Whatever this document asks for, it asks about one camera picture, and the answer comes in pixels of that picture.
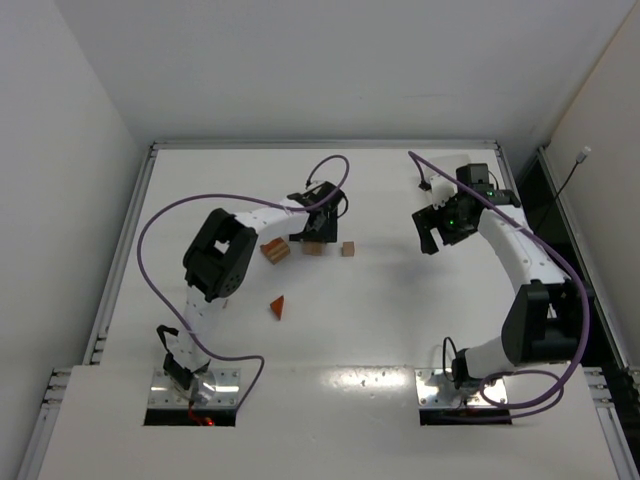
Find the light wood block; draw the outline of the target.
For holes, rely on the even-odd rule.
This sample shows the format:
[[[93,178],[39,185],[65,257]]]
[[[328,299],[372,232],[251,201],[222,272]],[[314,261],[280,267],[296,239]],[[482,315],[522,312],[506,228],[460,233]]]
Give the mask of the light wood block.
[[[326,244],[322,242],[303,242],[302,252],[309,256],[323,256]]]

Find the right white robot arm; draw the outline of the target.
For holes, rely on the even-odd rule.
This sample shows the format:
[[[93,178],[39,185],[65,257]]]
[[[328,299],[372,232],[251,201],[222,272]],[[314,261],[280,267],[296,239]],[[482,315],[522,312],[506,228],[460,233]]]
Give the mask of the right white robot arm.
[[[456,387],[515,373],[529,365],[567,361],[566,382],[580,364],[591,327],[593,294],[576,270],[529,227],[514,191],[500,189],[485,164],[447,174],[432,169],[421,186],[429,206],[412,216],[422,253],[434,255],[480,234],[491,246],[515,297],[498,336],[452,360]]]

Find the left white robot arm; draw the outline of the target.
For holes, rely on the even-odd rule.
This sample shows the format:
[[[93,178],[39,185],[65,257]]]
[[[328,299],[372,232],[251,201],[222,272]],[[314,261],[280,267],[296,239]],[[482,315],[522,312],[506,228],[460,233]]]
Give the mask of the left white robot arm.
[[[335,243],[339,206],[348,203],[345,193],[330,182],[308,183],[305,190],[278,202],[240,195],[229,198],[258,207],[238,213],[223,208],[211,211],[183,256],[185,307],[179,310],[158,295],[180,322],[179,328],[157,328],[166,351],[163,368],[184,391],[192,390],[213,359],[263,360],[257,354],[233,357],[213,353],[201,339],[203,327],[213,324],[224,301],[240,288],[257,249],[285,239]]]

